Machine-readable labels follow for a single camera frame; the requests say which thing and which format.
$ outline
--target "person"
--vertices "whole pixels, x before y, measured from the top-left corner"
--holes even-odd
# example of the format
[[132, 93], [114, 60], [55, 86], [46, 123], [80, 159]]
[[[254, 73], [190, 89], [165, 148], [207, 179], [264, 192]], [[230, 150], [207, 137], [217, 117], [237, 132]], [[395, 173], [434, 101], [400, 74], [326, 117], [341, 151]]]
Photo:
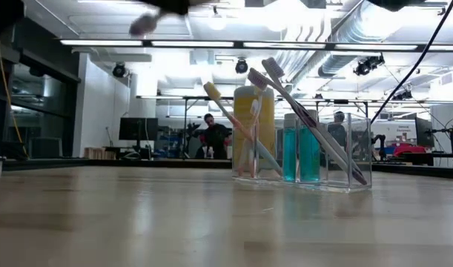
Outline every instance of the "person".
[[342, 147], [346, 146], [346, 130], [343, 127], [345, 114], [338, 111], [334, 114], [334, 123], [328, 125], [328, 132], [335, 138], [338, 144]]
[[168, 14], [185, 16], [188, 8], [210, 2], [211, 0], [137, 0], [160, 8], [158, 13], [145, 13], [136, 19], [129, 29], [132, 36], [143, 36], [155, 31], [160, 19]]
[[214, 122], [213, 115], [206, 114], [203, 119], [208, 125], [208, 129], [205, 130], [205, 142], [208, 147], [213, 148], [214, 159], [227, 159], [228, 155], [225, 150], [225, 142], [228, 142], [229, 130], [219, 123]]

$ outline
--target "black shirt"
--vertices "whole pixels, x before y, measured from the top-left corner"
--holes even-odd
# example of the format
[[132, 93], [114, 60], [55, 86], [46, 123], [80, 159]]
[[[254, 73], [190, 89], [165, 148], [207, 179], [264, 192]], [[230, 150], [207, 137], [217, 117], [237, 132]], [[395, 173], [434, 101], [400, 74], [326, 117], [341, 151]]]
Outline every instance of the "black shirt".
[[226, 159], [225, 139], [228, 134], [229, 130], [224, 125], [217, 123], [205, 130], [206, 144], [213, 148], [215, 159]]
[[346, 147], [346, 130], [341, 123], [331, 123], [327, 130], [339, 145]]

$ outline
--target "wooden table surface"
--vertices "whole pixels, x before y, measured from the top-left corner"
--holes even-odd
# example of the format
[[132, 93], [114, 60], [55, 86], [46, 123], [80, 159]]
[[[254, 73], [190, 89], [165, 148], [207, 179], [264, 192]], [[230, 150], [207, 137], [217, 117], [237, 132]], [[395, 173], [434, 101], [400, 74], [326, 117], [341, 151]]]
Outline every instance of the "wooden table surface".
[[453, 266], [453, 180], [374, 174], [356, 194], [225, 170], [4, 173], [0, 266]]

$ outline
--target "computer monitor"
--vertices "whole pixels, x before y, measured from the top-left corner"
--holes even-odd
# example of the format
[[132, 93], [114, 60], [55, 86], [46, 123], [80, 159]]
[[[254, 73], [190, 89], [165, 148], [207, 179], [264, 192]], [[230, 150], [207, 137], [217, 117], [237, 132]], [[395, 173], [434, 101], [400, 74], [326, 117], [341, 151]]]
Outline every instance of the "computer monitor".
[[417, 117], [415, 118], [415, 122], [417, 145], [433, 148], [434, 135], [426, 133], [426, 131], [430, 131], [432, 129], [432, 122]]
[[157, 118], [121, 118], [119, 140], [156, 141], [158, 127]]

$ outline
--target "toothbrush bristles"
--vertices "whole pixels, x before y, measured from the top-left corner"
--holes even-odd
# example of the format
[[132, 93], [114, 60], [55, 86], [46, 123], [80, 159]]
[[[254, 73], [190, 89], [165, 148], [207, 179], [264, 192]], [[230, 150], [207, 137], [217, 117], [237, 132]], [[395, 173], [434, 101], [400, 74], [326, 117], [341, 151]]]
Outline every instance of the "toothbrush bristles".
[[267, 78], [265, 78], [257, 70], [251, 68], [249, 71], [248, 80], [260, 90], [265, 90], [268, 87], [268, 83], [265, 79]]
[[277, 78], [281, 78], [285, 75], [284, 70], [277, 64], [274, 58], [268, 58], [262, 61], [263, 65], [267, 65], [274, 72]]

